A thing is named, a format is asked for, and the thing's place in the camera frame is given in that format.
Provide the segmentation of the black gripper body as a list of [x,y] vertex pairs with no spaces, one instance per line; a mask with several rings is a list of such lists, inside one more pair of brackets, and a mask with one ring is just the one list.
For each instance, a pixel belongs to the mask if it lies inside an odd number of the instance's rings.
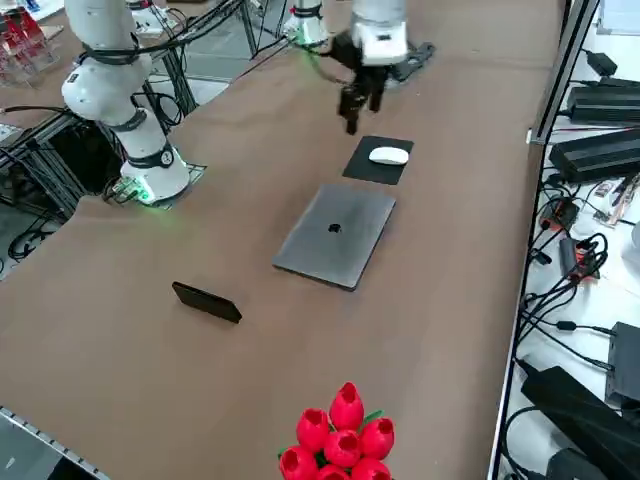
[[329,56],[352,72],[351,86],[384,84],[389,73],[389,66],[366,66],[363,47],[355,45],[350,34],[338,34],[332,38]]

